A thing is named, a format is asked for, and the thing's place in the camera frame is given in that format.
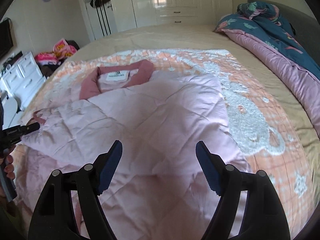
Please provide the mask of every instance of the white clothing tag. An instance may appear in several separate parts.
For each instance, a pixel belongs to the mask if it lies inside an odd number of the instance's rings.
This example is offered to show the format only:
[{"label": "white clothing tag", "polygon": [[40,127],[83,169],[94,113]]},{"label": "white clothing tag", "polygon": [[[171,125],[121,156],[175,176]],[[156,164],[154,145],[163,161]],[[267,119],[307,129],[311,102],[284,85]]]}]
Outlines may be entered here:
[{"label": "white clothing tag", "polygon": [[110,72],[106,81],[127,81],[129,78],[129,70],[121,70],[117,72]]}]

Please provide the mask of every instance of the black tv screen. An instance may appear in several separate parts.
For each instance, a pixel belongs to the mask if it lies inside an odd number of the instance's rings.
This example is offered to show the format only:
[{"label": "black tv screen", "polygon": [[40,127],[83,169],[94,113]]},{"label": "black tv screen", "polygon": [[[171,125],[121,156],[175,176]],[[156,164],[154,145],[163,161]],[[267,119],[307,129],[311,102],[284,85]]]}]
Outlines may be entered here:
[{"label": "black tv screen", "polygon": [[0,59],[5,56],[13,47],[10,32],[10,20],[6,19],[0,23]]}]

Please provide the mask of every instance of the wardrobe drawer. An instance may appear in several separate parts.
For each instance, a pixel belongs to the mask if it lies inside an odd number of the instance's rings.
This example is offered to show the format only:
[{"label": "wardrobe drawer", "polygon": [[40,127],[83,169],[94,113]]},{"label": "wardrobe drawer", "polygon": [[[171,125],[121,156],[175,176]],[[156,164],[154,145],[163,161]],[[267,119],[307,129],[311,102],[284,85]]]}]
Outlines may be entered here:
[{"label": "wardrobe drawer", "polygon": [[197,17],[173,17],[173,18],[158,18],[158,25],[161,24],[189,24],[195,25],[198,24]]},{"label": "wardrobe drawer", "polygon": [[181,16],[197,16],[197,9],[195,8],[181,8],[181,7],[173,7],[173,8],[160,8],[156,10],[157,18],[161,17],[181,17]]},{"label": "wardrobe drawer", "polygon": [[15,66],[5,73],[3,80],[10,91],[14,90],[23,82],[23,75],[20,69]]},{"label": "wardrobe drawer", "polygon": [[38,68],[38,65],[31,53],[21,57],[18,61],[18,66],[24,77],[27,77],[29,74],[35,71],[36,68]]},{"label": "wardrobe drawer", "polygon": [[37,85],[38,81],[42,78],[42,73],[39,70],[33,71],[31,75],[27,76],[19,88],[14,92],[14,95],[24,102],[29,96],[30,92]]}]

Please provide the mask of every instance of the white wardrobe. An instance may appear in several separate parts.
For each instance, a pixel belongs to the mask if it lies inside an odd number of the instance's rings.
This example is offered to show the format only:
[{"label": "white wardrobe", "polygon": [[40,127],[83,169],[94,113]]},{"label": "white wardrobe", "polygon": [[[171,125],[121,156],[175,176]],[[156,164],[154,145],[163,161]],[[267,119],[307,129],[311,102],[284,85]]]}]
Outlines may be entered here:
[{"label": "white wardrobe", "polygon": [[232,0],[111,0],[119,32],[160,24],[213,24],[232,13]]}]

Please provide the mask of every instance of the black robotic device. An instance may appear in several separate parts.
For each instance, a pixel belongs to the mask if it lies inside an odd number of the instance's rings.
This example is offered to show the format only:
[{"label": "black robotic device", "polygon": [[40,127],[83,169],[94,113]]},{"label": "black robotic device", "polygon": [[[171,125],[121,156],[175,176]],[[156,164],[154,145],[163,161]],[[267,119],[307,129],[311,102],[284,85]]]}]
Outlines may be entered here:
[{"label": "black robotic device", "polygon": [[[98,200],[107,190],[122,156],[116,141],[108,153],[79,171],[50,175],[36,205],[29,240],[84,240],[79,235],[71,202],[71,190],[78,191],[84,222],[91,240],[116,240]],[[202,240],[226,240],[230,234],[241,191],[247,190],[244,218],[234,240],[289,240],[289,227],[279,197],[264,171],[240,172],[211,154],[203,142],[196,145],[196,156],[211,190],[221,196]]]}]

